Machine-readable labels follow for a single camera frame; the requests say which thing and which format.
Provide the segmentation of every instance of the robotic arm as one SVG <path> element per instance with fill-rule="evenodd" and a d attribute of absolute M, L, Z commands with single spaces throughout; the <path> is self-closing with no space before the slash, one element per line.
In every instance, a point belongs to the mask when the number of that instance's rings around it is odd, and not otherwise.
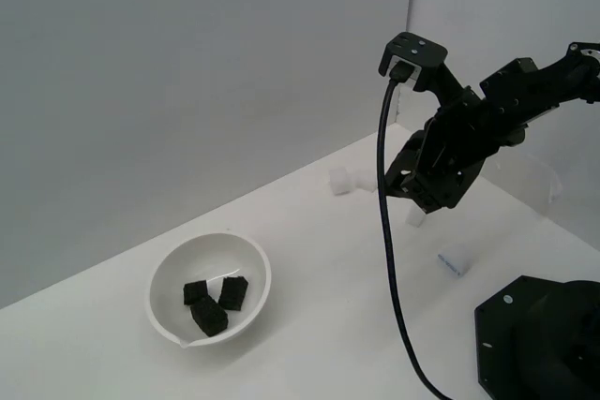
<path fill-rule="evenodd" d="M 563 59 L 543 69 L 531 58 L 514 60 L 481 82 L 483 99 L 460 85 L 444 64 L 446 55 L 444 47 L 412 33 L 401 33 L 387 44 L 379 72 L 390 81 L 377 137 L 378 198 L 392 305 L 416 375 L 441 400 L 451 399 L 426 377 L 402 313 L 387 197 L 411 199 L 427 214 L 454 208 L 486 158 L 500 147 L 522 143 L 530 121 L 569 100 L 600 101 L 600 44 L 574 42 Z M 394 89 L 408 79 L 413 79 L 414 91 L 432 92 L 440 108 L 385 172 L 387 115 Z M 507 294 L 517 295 L 519 302 L 506 308 Z M 495 400 L 600 398 L 600 283 L 522 276 L 477 307 L 475 329 L 479 381 Z"/>
<path fill-rule="evenodd" d="M 411 66 L 413 90 L 440 102 L 385 174 L 386 196 L 412 199 L 427 214 L 457 206 L 486 158 L 522 143 L 536 117 L 576 98 L 600 101 L 600 44 L 574 42 L 543 69 L 518 58 L 480 83 L 484 99 L 460 85 L 446 55 L 439 44 L 404 32 L 387 44 L 379 67 L 386 76 L 396 65 Z"/>

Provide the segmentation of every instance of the black cable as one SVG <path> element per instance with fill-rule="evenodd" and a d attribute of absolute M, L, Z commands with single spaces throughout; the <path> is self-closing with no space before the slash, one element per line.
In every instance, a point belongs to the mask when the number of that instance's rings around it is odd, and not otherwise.
<path fill-rule="evenodd" d="M 400 336 L 402 342 L 406 348 L 406 352 L 411 360 L 412 368 L 416 375 L 419 377 L 421 382 L 433 393 L 437 398 L 441 400 L 452 400 L 450 397 L 446 397 L 443 393 L 431 384 L 431 381 L 425 376 L 423 369 L 419 365 L 416 355 L 414 354 L 413 344 L 409 338 L 409 333 L 404 323 L 404 316 L 402 315 L 402 308 L 400 306 L 400 298 L 398 296 L 398 284 L 396 280 L 396 265 L 394 263 L 394 246 L 392 244 L 392 231 L 390 229 L 390 217 L 387 211 L 387 197 L 385 196 L 385 162 L 384 162 L 384 150 L 385 150 L 385 130 L 387 128 L 387 116 L 390 112 L 390 105 L 392 104 L 392 95 L 394 90 L 400 82 L 405 82 L 409 79 L 413 73 L 413 67 L 404 63 L 397 64 L 390 72 L 390 82 L 387 85 L 385 91 L 385 97 L 383 98 L 382 115 L 379 119 L 379 130 L 377 133 L 377 193 L 379 195 L 379 209 L 382 215 L 382 228 L 383 228 L 383 241 L 385 244 L 385 258 L 387 261 L 387 278 L 390 285 L 390 293 L 392 294 L 392 305 L 394 306 L 394 313 L 396 314 L 397 327 L 400 330 Z"/>

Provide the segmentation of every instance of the white surface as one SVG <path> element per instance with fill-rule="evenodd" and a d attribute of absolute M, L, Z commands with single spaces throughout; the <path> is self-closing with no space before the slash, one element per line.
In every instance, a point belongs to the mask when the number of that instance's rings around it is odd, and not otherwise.
<path fill-rule="evenodd" d="M 394 126 L 388 161 L 409 133 Z M 0 398 L 428 400 L 400 342 L 385 275 L 377 196 L 334 197 L 327 172 L 374 167 L 373 136 L 0 310 Z M 600 281 L 600 255 L 485 180 L 421 229 L 390 200 L 400 297 L 419 359 L 456 399 L 476 381 L 473 310 L 521 274 Z M 145 317 L 148 275 L 175 246 L 216 228 L 252 236 L 273 287 L 249 330 L 181 349 Z M 438 252 L 462 243 L 476 263 L 456 279 Z"/>
<path fill-rule="evenodd" d="M 518 57 L 530 56 L 539 67 L 562 58 L 572 41 L 600 40 L 597 0 L 412 0 L 410 29 L 447 47 L 448 66 L 463 84 L 480 95 L 479 82 Z M 401 101 L 398 120 L 420 128 L 435 112 L 433 96 Z M 549 164 L 564 191 L 549 216 L 595 247 L 600 247 L 600 106 L 569 102 L 534 121 L 523 145 Z M 518 185 L 511 192 L 529 195 L 539 185 Z"/>
<path fill-rule="evenodd" d="M 363 138 L 408 0 L 0 0 L 0 306 Z"/>
<path fill-rule="evenodd" d="M 241 311 L 227 311 L 226 331 L 208 337 L 183 302 L 186 283 L 206 280 L 208 295 L 218 302 L 223 278 L 248 281 Z M 177 246 L 152 274 L 145 298 L 146 314 L 157 331 L 182 348 L 210 346 L 243 332 L 263 309 L 271 289 L 271 265 L 263 249 L 231 232 L 208 233 Z"/>

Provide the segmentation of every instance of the bowl rim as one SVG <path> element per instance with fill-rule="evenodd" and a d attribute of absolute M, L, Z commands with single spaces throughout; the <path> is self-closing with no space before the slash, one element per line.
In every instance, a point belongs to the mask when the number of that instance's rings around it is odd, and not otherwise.
<path fill-rule="evenodd" d="M 204 236 L 209 236 L 212 234 L 227 234 L 230 236 L 235 236 L 237 238 L 243 239 L 244 241 L 251 244 L 252 247 L 254 247 L 254 249 L 261 256 L 262 263 L 264 264 L 264 269 L 265 269 L 264 289 L 262 290 L 261 299 L 259 300 L 258 304 L 254 307 L 254 310 L 248 315 L 247 318 L 244 319 L 244 321 L 242 323 L 238 324 L 236 327 L 234 327 L 230 330 L 227 330 L 225 333 L 220 333 L 220 334 L 217 334 L 216 336 L 207 337 L 205 339 L 197 339 L 195 341 L 187 343 L 183 339 L 177 337 L 175 334 L 168 331 L 166 328 L 164 328 L 160 324 L 160 322 L 158 322 L 157 318 L 154 315 L 154 311 L 152 310 L 152 305 L 150 304 L 150 289 L 152 288 L 152 282 L 154 281 L 154 277 L 156 276 L 158 269 L 160 268 L 162 263 L 165 261 L 165 259 L 167 259 L 167 257 L 169 257 L 169 255 L 171 255 L 171 253 L 177 251 L 183 245 L 185 245 L 191 241 L 194 241 L 196 239 L 202 238 Z M 174 342 L 175 344 L 179 344 L 182 348 L 202 347 L 202 346 L 209 346 L 211 344 L 216 344 L 218 342 L 229 340 L 230 338 L 234 337 L 236 334 L 242 332 L 242 330 L 244 330 L 250 324 L 250 322 L 252 322 L 258 316 L 258 314 L 261 312 L 261 310 L 263 309 L 264 303 L 266 302 L 266 298 L 269 295 L 270 290 L 271 290 L 271 264 L 269 263 L 269 258 L 266 256 L 266 253 L 264 253 L 263 248 L 256 241 L 254 241 L 252 238 L 250 238 L 246 235 L 236 233 L 233 231 L 229 231 L 229 230 L 217 230 L 217 231 L 209 231 L 206 233 L 202 233 L 197 236 L 194 236 L 193 238 L 187 239 L 183 243 L 177 245 L 176 247 L 174 247 L 173 249 L 171 249 L 169 252 L 167 252 L 165 255 L 162 256 L 162 258 L 157 263 L 156 267 L 154 268 L 154 270 L 152 271 L 152 273 L 150 275 L 150 279 L 146 286 L 144 304 L 145 304 L 146 316 L 150 320 L 150 323 L 152 323 L 154 328 L 160 334 L 162 334 L 164 337 L 166 337 L 170 341 Z"/>

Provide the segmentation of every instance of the black block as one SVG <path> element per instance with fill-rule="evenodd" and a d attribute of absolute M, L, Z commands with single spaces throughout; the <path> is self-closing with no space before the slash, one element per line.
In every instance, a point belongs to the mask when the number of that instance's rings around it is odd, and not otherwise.
<path fill-rule="evenodd" d="M 184 286 L 184 304 L 195 304 L 207 295 L 208 287 L 206 286 L 206 280 L 187 283 Z"/>
<path fill-rule="evenodd" d="M 243 276 L 226 277 L 223 280 L 223 288 L 221 296 L 218 298 L 218 304 L 224 309 L 241 311 L 247 289 L 248 282 Z"/>
<path fill-rule="evenodd" d="M 221 333 L 229 325 L 225 310 L 208 295 L 202 297 L 189 309 L 194 321 L 208 337 Z"/>

